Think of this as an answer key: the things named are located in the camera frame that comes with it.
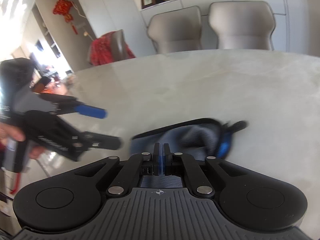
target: chair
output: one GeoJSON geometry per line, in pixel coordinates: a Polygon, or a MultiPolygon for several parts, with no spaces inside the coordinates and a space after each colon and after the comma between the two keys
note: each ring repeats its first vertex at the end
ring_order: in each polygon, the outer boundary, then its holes
{"type": "Polygon", "coordinates": [[[264,1],[212,3],[209,25],[218,36],[219,49],[273,50],[276,22],[264,1]]]}
{"type": "Polygon", "coordinates": [[[114,61],[129,59],[123,30],[116,31],[112,34],[110,46],[114,61]]]}
{"type": "Polygon", "coordinates": [[[148,27],[148,36],[158,53],[202,49],[201,13],[198,6],[154,15],[148,27]]]}

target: human hand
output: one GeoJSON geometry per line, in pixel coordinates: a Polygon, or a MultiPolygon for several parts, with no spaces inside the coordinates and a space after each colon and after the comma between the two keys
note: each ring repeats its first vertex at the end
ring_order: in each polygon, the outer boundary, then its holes
{"type": "MultiPolygon", "coordinates": [[[[23,142],[26,139],[23,131],[21,131],[18,127],[0,123],[0,142],[4,146],[7,145],[8,136],[18,142],[23,142]]],[[[37,159],[45,150],[46,149],[42,146],[35,146],[29,153],[29,158],[37,159]]]]}

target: table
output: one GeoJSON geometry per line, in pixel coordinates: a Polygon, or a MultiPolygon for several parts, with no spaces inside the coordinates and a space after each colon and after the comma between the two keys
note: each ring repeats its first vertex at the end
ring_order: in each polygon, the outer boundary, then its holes
{"type": "Polygon", "coordinates": [[[196,118],[247,120],[227,160],[303,191],[301,229],[320,237],[320,58],[258,50],[202,50],[125,60],[77,73],[79,100],[107,119],[64,118],[80,130],[123,138],[119,151],[94,149],[73,163],[51,154],[50,175],[110,155],[126,160],[136,134],[196,118]]]}

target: crosshair logo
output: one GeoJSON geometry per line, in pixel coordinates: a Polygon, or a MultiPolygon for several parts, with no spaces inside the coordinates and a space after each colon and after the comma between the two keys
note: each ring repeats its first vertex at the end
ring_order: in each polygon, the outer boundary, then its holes
{"type": "Polygon", "coordinates": [[[157,193],[158,195],[162,195],[165,192],[161,189],[158,189],[157,191],[153,191],[152,193],[157,193]]]}

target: gray ribbed panel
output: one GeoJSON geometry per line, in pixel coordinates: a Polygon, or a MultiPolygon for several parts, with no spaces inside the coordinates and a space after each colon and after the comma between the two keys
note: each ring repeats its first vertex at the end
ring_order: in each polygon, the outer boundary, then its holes
{"type": "Polygon", "coordinates": [[[211,200],[190,195],[186,188],[134,188],[106,202],[83,227],[42,235],[22,230],[14,240],[311,240],[298,228],[275,234],[250,232],[224,218],[211,200]]]}

